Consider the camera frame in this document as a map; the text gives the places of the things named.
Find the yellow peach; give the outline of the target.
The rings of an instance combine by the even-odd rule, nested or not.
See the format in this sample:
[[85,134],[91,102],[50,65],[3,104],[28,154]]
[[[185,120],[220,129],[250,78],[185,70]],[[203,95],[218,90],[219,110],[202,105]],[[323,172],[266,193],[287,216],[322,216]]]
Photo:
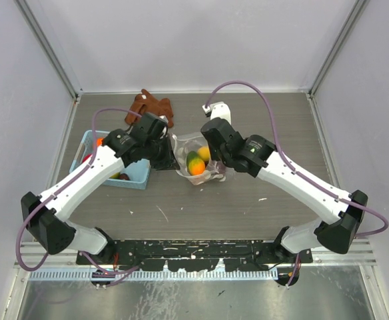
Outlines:
[[207,146],[200,147],[197,150],[197,154],[205,163],[208,163],[210,161],[210,151]]

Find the clear zip top bag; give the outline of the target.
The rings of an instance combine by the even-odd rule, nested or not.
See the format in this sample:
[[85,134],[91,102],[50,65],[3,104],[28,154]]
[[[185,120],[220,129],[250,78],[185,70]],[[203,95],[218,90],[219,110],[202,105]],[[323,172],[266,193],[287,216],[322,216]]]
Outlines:
[[213,179],[226,180],[228,169],[221,162],[212,160],[208,143],[202,134],[172,134],[171,143],[180,166],[177,173],[193,185],[200,185]]

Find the green yellow mango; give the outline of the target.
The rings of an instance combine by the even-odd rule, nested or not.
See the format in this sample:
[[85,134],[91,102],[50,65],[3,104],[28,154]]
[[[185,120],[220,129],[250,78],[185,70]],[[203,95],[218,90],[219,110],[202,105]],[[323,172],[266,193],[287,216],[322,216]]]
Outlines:
[[196,151],[190,151],[186,158],[187,171],[190,175],[201,175],[205,170],[205,162],[198,156]]

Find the dark purple plum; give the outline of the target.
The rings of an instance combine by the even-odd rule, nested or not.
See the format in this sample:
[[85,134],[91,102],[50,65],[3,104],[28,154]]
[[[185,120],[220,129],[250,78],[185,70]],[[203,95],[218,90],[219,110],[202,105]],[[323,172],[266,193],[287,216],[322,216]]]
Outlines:
[[131,179],[129,178],[129,176],[126,174],[126,173],[121,173],[119,175],[119,179],[120,180],[124,180],[124,181],[130,181]]

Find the dark red apple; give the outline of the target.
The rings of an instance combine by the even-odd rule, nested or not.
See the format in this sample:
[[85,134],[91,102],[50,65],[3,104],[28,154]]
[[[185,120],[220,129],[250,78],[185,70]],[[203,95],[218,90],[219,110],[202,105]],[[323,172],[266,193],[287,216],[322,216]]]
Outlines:
[[213,175],[225,175],[225,173],[226,173],[226,166],[221,161],[211,160],[208,163],[207,169]]

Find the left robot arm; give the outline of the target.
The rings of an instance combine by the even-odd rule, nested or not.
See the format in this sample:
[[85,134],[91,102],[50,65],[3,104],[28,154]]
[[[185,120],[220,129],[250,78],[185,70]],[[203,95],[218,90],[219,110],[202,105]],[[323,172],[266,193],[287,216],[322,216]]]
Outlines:
[[48,255],[65,249],[89,254],[100,264],[110,263],[115,242],[99,228],[87,228],[69,219],[74,210],[113,174],[147,160],[151,168],[178,169],[168,123],[163,116],[145,113],[130,130],[115,129],[93,145],[91,156],[55,186],[21,199],[23,226]]

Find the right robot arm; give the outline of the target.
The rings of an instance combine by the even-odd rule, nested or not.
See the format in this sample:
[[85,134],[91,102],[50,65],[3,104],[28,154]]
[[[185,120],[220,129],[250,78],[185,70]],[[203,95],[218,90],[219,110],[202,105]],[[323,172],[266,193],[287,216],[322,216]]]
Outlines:
[[338,189],[290,160],[283,160],[274,143],[251,135],[248,138],[222,118],[204,124],[200,130],[208,143],[211,157],[238,173],[271,183],[317,214],[317,219],[296,227],[283,227],[273,243],[273,253],[287,263],[297,253],[325,247],[345,254],[364,216],[368,197]]

